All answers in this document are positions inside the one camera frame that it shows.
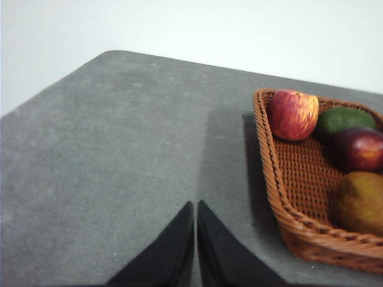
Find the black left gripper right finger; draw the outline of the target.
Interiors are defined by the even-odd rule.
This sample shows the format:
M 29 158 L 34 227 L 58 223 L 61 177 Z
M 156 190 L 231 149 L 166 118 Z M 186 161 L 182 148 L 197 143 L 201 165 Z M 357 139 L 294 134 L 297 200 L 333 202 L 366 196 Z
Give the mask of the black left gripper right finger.
M 197 208 L 198 250 L 217 286 L 287 286 L 251 253 L 201 200 Z

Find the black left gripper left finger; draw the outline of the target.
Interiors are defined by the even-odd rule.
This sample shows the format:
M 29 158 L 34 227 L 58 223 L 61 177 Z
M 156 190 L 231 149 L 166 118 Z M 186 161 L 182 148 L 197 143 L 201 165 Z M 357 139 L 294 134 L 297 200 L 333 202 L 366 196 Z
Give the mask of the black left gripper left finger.
M 194 256 L 194 210 L 188 201 L 158 237 L 107 286 L 180 286 Z

